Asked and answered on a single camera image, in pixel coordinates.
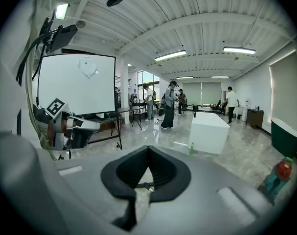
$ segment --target whiteboard frame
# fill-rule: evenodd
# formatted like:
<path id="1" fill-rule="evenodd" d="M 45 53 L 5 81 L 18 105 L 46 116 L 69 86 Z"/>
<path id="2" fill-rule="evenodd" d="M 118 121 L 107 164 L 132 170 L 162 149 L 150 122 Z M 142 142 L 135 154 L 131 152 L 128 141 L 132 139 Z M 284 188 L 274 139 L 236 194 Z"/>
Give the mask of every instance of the whiteboard frame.
<path id="1" fill-rule="evenodd" d="M 108 56 L 108 55 L 99 55 L 99 54 L 94 54 L 94 53 L 79 53 L 79 52 L 75 52 L 75 53 L 62 53 L 62 54 L 54 54 L 54 55 L 49 55 L 49 56 L 44 56 L 44 58 L 47 57 L 52 57 L 52 56 L 64 56 L 64 55 L 94 55 L 94 56 L 102 56 L 102 57 L 112 57 L 114 58 L 114 77 L 113 77 L 113 81 L 115 80 L 115 68 L 116 68 L 116 57 L 114 56 Z M 39 88 L 40 88 L 40 78 L 41 78 L 41 71 L 39 70 L 39 78 L 38 78 L 38 89 L 37 89 L 37 97 L 39 96 Z M 80 115 L 76 115 L 77 117 L 83 117 L 83 116 L 87 116 L 87 115 L 96 115 L 96 114 L 102 114 L 102 113 L 112 113 L 112 112 L 116 112 L 117 111 L 117 105 L 115 104 L 115 98 L 114 98 L 114 110 L 113 111 L 105 111 L 105 112 L 92 112 L 92 113 L 84 113 L 84 114 L 80 114 Z"/>

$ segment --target wooden cabinet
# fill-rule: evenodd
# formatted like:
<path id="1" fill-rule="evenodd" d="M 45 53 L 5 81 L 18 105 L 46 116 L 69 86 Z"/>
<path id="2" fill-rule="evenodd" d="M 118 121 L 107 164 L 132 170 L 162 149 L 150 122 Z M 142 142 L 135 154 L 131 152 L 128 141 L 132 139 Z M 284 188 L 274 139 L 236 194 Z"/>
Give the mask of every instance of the wooden cabinet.
<path id="1" fill-rule="evenodd" d="M 256 111 L 256 110 L 252 110 L 252 109 L 247 109 L 246 124 L 249 123 L 253 127 L 258 126 L 261 129 L 263 119 L 264 119 L 264 112 L 263 111 Z"/>

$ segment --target black pants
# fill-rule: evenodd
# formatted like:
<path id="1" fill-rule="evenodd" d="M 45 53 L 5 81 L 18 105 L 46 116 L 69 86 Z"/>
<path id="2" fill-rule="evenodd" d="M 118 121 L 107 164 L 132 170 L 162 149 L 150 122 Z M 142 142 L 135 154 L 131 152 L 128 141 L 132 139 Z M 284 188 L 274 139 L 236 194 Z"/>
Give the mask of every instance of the black pants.
<path id="1" fill-rule="evenodd" d="M 182 114 L 182 105 L 183 103 L 179 103 L 179 114 Z"/>
<path id="2" fill-rule="evenodd" d="M 229 107 L 228 108 L 228 122 L 231 123 L 232 122 L 232 117 L 233 117 L 233 111 L 234 111 L 235 107 Z"/>
<path id="3" fill-rule="evenodd" d="M 165 115 L 161 126 L 163 128 L 171 128 L 173 126 L 173 118 L 174 118 L 174 106 L 172 107 L 166 105 Z"/>

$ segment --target white box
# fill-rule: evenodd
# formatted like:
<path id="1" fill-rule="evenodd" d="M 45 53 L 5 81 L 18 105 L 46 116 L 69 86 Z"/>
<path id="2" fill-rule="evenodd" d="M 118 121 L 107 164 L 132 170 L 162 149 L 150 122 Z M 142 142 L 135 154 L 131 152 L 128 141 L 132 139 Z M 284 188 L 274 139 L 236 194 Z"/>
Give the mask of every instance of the white box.
<path id="1" fill-rule="evenodd" d="M 221 154 L 230 126 L 215 113 L 196 112 L 193 118 L 188 147 L 194 150 Z"/>

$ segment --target dark green container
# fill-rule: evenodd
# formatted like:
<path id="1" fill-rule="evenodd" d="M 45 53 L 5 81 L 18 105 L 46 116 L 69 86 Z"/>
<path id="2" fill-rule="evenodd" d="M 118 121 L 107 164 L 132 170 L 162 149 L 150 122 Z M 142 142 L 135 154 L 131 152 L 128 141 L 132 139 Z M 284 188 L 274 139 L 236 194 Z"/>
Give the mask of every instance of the dark green container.
<path id="1" fill-rule="evenodd" d="M 273 118 L 271 121 L 272 146 L 284 157 L 293 158 L 297 153 L 297 131 L 288 131 L 283 128 L 285 125 L 288 126 L 277 118 Z"/>

